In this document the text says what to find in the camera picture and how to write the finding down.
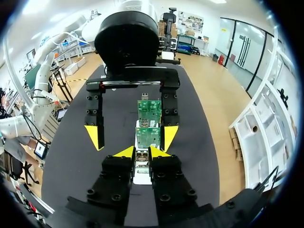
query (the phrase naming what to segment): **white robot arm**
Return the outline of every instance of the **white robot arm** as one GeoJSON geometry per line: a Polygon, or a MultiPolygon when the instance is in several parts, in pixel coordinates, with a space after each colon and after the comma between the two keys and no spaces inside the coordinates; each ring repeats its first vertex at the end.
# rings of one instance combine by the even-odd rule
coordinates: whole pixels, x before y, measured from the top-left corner
{"type": "Polygon", "coordinates": [[[0,133],[4,138],[15,138],[21,135],[40,137],[39,132],[42,132],[54,108],[54,103],[50,102],[50,97],[46,92],[48,90],[49,72],[54,62],[52,51],[69,36],[70,32],[79,29],[85,23],[86,19],[83,15],[78,14],[67,18],[57,28],[56,35],[52,36],[38,49],[34,61],[41,67],[36,75],[33,102],[26,105],[22,115],[0,120],[0,133]]]}

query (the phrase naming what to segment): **black table surface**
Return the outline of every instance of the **black table surface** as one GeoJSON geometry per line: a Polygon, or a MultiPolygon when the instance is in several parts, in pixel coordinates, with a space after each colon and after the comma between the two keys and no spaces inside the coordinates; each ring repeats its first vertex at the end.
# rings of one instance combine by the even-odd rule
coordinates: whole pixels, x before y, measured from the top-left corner
{"type": "MultiPolygon", "coordinates": [[[[182,161],[182,170],[197,191],[198,205],[211,203],[217,207],[219,166],[200,100],[181,66],[160,66],[177,69],[180,77],[177,95],[181,125],[168,153],[178,155],[182,161]]],[[[103,66],[90,78],[101,75],[104,75],[103,66]]],[[[86,191],[98,178],[103,159],[134,145],[137,100],[142,93],[148,93],[149,99],[160,98],[157,85],[107,90],[103,95],[105,147],[97,152],[84,127],[87,91],[85,85],[81,88],[59,125],[44,167],[42,199],[54,210],[65,206],[68,196],[86,201],[86,191]]],[[[152,187],[133,184],[125,225],[157,224],[152,187]]]]}

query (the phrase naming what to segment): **wall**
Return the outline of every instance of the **wall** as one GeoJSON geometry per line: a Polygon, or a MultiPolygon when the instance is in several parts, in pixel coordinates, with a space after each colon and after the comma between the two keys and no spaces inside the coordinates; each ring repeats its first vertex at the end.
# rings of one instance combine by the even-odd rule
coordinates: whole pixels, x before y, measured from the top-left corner
{"type": "Polygon", "coordinates": [[[288,111],[294,120],[294,124],[299,131],[300,122],[300,83],[290,70],[283,64],[280,75],[275,83],[275,88],[284,89],[284,94],[288,96],[288,111]]]}

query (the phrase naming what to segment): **glass door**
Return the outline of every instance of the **glass door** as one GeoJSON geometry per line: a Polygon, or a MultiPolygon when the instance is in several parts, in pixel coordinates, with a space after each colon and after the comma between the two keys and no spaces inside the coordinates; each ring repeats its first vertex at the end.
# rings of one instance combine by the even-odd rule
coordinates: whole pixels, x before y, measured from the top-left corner
{"type": "Polygon", "coordinates": [[[260,61],[265,32],[246,23],[237,22],[228,71],[247,89],[260,61]]]}
{"type": "MultiPolygon", "coordinates": [[[[260,67],[256,73],[256,77],[254,78],[250,88],[248,89],[248,93],[250,96],[254,96],[254,94],[256,93],[258,87],[260,86],[264,76],[265,76],[265,73],[267,71],[267,68],[268,68],[268,65],[269,65],[269,61],[270,61],[270,58],[271,58],[271,54],[272,54],[272,51],[273,51],[273,42],[274,42],[274,37],[267,34],[267,37],[266,37],[266,44],[265,44],[265,50],[264,50],[264,53],[263,53],[263,57],[262,57],[262,61],[261,61],[261,64],[260,64],[260,67]]],[[[281,42],[278,43],[278,47],[279,49],[281,49],[283,51],[283,45],[281,42]]],[[[270,82],[273,84],[276,80],[276,76],[279,74],[281,68],[282,68],[282,58],[280,55],[276,55],[276,58],[275,58],[275,63],[274,63],[274,66],[273,66],[273,69],[271,70],[270,72],[270,82]]]]}
{"type": "Polygon", "coordinates": [[[215,54],[217,56],[223,55],[224,61],[226,61],[230,45],[232,42],[233,29],[234,29],[234,20],[221,19],[218,41],[215,47],[215,54]]]}

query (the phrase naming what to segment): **circuit board component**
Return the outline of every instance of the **circuit board component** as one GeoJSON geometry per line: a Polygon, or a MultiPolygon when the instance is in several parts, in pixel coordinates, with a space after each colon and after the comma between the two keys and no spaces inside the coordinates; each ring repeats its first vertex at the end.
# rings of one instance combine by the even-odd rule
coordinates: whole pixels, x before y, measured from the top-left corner
{"type": "Polygon", "coordinates": [[[136,127],[138,148],[158,147],[161,144],[161,129],[159,127],[136,127]]]}
{"type": "Polygon", "coordinates": [[[161,105],[162,102],[157,100],[141,100],[137,102],[138,120],[141,127],[156,127],[161,122],[161,105]]]}

